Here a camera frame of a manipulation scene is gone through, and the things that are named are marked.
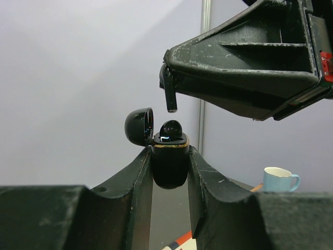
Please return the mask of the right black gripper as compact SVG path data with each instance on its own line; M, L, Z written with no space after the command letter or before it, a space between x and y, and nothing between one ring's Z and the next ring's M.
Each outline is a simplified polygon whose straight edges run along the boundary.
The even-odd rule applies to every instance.
M332 99L332 1L256 1L164 55L179 93L291 98L282 120Z

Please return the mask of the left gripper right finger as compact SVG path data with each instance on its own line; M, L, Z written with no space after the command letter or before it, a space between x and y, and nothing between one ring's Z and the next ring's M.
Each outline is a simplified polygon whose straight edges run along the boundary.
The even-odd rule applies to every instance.
M190 147L188 195L198 249L332 249L330 192L251 192Z

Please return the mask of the black oval earbud case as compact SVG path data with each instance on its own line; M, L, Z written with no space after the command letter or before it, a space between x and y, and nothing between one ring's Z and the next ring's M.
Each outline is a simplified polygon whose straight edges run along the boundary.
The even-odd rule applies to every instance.
M155 183L163 189L182 186L189 169L189 139L161 142L159 132L153 133L152 108L137 109L128 114L124 132L127 139L138 146L151 147L151 170Z

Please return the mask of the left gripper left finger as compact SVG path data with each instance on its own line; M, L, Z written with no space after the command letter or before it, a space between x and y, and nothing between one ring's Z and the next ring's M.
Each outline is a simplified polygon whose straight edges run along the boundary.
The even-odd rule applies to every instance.
M148 249L151 149L100 185L1 187L1 249Z

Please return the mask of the black stem earbud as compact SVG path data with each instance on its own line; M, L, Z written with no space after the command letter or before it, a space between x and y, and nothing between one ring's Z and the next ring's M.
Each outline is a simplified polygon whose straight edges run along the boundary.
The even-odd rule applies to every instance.
M165 122L159 132L161 142L174 142L182 139L183 129L181 124L176 120Z
M176 101L176 91L174 86L174 78L170 71L170 68L163 64L159 73L160 85L164 89L166 108L169 113L177 112L177 101Z

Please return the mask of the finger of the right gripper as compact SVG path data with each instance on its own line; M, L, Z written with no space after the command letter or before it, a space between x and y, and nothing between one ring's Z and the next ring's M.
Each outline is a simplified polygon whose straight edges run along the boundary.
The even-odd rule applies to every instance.
M287 86L280 80L273 94L244 90L184 74L174 74L173 83L178 93L202 99L238 116L259 121L273 117L274 111L283 104L284 98L279 97L277 92L288 92Z

